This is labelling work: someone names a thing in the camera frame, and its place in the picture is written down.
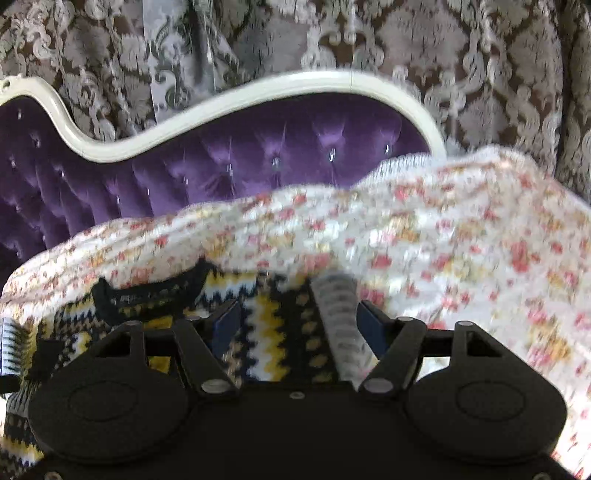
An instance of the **screw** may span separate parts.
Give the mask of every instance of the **screw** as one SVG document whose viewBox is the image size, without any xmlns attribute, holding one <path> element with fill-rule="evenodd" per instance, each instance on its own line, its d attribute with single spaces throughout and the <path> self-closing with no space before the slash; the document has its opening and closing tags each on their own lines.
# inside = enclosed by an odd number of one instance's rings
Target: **screw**
<svg viewBox="0 0 591 480">
<path fill-rule="evenodd" d="M 212 378 L 211 380 L 206 380 L 201 384 L 201 389 L 205 393 L 209 393 L 211 395 L 225 393 L 230 390 L 230 388 L 230 384 L 221 378 Z"/>
<path fill-rule="evenodd" d="M 369 393 L 388 393 L 394 388 L 390 380 L 385 378 L 370 378 L 363 384 Z"/>
</svg>

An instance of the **purple tufted sofa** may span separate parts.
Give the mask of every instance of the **purple tufted sofa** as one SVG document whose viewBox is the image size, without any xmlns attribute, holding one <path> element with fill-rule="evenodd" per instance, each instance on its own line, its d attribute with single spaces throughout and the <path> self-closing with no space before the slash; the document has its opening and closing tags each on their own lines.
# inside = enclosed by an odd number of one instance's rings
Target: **purple tufted sofa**
<svg viewBox="0 0 591 480">
<path fill-rule="evenodd" d="M 386 158 L 428 152 L 391 107 L 343 93 L 252 106 L 110 164 L 79 157 L 20 96 L 0 106 L 0 145 L 0 286 L 37 253 L 110 219 L 291 184 L 349 187 Z"/>
</svg>

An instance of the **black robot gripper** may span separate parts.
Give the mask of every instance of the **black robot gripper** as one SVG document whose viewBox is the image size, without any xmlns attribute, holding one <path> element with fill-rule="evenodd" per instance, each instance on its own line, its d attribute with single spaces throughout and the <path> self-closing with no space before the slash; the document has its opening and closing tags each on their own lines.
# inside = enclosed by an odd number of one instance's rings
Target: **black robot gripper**
<svg viewBox="0 0 591 480">
<path fill-rule="evenodd" d="M 357 323 L 379 360 L 357 392 L 346 382 L 237 388 L 220 361 L 241 326 L 236 302 L 167 330 L 122 325 L 33 396 L 46 457 L 20 478 L 572 480 L 550 458 L 564 400 L 493 337 L 472 322 L 392 320 L 367 302 Z M 176 374 L 151 370 L 149 356 L 170 357 Z M 443 356 L 448 367 L 417 380 L 424 358 Z"/>
</svg>

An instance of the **tufted button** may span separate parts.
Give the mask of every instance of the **tufted button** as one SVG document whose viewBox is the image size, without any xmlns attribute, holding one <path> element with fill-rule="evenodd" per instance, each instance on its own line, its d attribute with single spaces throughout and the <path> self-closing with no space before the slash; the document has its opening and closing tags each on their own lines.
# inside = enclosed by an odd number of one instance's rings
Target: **tufted button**
<svg viewBox="0 0 591 480">
<path fill-rule="evenodd" d="M 39 140 L 37 134 L 31 134 L 31 139 L 33 140 L 33 143 L 35 144 L 36 148 L 39 148 L 41 146 L 41 140 Z"/>
</svg>

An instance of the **metal bolt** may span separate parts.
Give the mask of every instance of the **metal bolt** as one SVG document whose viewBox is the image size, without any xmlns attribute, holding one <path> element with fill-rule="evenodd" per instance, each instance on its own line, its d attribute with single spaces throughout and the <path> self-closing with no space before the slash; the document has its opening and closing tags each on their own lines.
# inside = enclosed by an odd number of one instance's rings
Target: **metal bolt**
<svg viewBox="0 0 591 480">
<path fill-rule="evenodd" d="M 230 390 L 230 388 L 230 383 L 222 380 L 221 378 L 212 378 L 211 380 L 206 380 L 201 384 L 201 389 L 205 393 L 209 393 L 211 395 L 225 393 Z"/>
<path fill-rule="evenodd" d="M 385 378 L 370 378 L 363 383 L 363 387 L 369 393 L 388 393 L 394 388 L 394 385 L 392 385 L 390 380 L 386 380 Z"/>
<path fill-rule="evenodd" d="M 61 475 L 57 472 L 47 472 L 43 476 L 43 480 L 63 480 Z"/>
</svg>

